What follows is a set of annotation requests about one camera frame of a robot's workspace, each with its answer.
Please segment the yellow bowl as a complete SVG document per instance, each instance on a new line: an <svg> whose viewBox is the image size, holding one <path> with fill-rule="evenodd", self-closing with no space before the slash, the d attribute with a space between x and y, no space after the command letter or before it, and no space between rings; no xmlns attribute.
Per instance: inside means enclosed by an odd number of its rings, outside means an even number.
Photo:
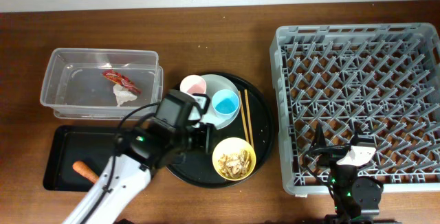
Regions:
<svg viewBox="0 0 440 224"><path fill-rule="evenodd" d="M240 150L246 150L250 153L252 158L252 165L250 168L250 172L246 174L243 178L239 179L228 179L224 177L219 172L219 167L217 165L217 160L222 156L222 154L230 154L230 153L237 153ZM227 139L224 139L223 141L219 142L216 147L214 148L214 151L212 153L212 165L214 166L215 171L224 179L229 181L240 181L243 180L251 175L251 173L254 171L256 166L256 153L254 149L252 148L250 143L247 143L244 139L238 138L238 137L230 137Z"/></svg>

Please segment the pile of peanut shells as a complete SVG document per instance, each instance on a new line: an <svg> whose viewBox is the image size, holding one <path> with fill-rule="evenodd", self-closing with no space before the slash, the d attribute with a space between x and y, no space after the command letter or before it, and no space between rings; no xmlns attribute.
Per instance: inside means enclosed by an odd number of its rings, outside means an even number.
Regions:
<svg viewBox="0 0 440 224"><path fill-rule="evenodd" d="M239 179L250 172L252 158L248 151L240 150L237 153L222 154L217 160L219 172L228 179Z"/></svg>

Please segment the blue cup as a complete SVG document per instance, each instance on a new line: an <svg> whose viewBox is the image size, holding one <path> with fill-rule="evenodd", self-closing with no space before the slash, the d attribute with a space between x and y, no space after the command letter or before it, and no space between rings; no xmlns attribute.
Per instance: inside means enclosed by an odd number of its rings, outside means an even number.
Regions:
<svg viewBox="0 0 440 224"><path fill-rule="evenodd" d="M213 95L212 106L217 117L227 120L239 109L240 100L232 90L222 89Z"/></svg>

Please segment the pink cup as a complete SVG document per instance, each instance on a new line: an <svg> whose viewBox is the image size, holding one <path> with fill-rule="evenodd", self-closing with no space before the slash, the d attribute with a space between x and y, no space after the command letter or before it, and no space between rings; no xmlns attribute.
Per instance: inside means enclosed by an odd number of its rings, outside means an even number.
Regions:
<svg viewBox="0 0 440 224"><path fill-rule="evenodd" d="M179 85L179 90L187 93L187 94L194 94L194 93L200 93L205 94L207 89L206 81L198 75L189 75L186 76Z"/></svg>

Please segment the red snack wrapper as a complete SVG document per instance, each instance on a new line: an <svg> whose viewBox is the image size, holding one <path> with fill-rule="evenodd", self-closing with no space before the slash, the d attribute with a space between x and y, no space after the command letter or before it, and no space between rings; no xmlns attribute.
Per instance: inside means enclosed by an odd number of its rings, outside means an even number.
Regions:
<svg viewBox="0 0 440 224"><path fill-rule="evenodd" d="M142 93L140 91L140 89L138 89L135 86L135 83L133 81L131 81L128 77L123 76L122 74L120 74L112 69L108 69L108 70L102 72L102 75L107 80L110 80L111 82L128 89L130 92L132 92L134 94L141 94Z"/></svg>

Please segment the orange carrot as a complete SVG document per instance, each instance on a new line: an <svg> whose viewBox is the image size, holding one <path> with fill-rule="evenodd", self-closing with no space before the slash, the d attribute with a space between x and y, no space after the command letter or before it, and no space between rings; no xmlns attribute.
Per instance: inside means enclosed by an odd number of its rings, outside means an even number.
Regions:
<svg viewBox="0 0 440 224"><path fill-rule="evenodd" d="M75 172L92 183L96 183L99 179L99 176L83 161L74 162L72 168Z"/></svg>

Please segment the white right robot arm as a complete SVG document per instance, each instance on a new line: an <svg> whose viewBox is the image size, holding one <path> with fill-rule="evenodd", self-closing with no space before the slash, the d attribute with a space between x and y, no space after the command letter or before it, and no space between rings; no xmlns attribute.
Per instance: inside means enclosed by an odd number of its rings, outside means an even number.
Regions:
<svg viewBox="0 0 440 224"><path fill-rule="evenodd" d="M359 176L358 169L370 162L376 153L373 136L356 130L350 141L343 145L327 145L322 126L318 124L311 143L303 157L317 157L317 166L329 169L329 179L324 182L304 162L316 181L325 186L334 202L334 214L328 214L323 222L373 223L373 217L380 213L379 204L384 184L375 178Z"/></svg>

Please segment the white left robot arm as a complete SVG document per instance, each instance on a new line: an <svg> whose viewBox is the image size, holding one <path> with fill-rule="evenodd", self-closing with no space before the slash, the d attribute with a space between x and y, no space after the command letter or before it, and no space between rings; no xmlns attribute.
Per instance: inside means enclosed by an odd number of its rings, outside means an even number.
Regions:
<svg viewBox="0 0 440 224"><path fill-rule="evenodd" d="M163 167L182 164L186 154L208 145L214 124L194 120L172 125L152 114L115 137L115 149L97 182L65 223L113 223Z"/></svg>

